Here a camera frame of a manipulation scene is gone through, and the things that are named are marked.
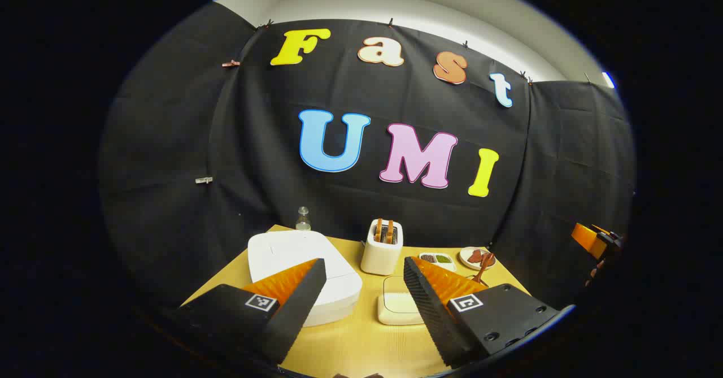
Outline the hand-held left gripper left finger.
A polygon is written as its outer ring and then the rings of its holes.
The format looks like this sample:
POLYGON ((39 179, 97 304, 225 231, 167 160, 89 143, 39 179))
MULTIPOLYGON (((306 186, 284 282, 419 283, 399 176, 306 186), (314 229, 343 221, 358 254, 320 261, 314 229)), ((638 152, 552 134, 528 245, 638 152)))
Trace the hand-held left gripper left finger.
POLYGON ((243 288, 219 284, 178 308, 178 322, 222 354, 282 363, 327 282, 311 259, 243 288))

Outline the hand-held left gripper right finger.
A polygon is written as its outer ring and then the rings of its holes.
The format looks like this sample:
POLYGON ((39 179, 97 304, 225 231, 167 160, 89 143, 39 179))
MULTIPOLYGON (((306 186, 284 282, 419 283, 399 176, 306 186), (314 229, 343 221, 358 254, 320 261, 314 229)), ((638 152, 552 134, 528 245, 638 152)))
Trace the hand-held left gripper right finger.
POLYGON ((405 258, 403 278, 449 367, 506 358, 560 320, 560 311, 511 284, 488 288, 417 257, 405 258))

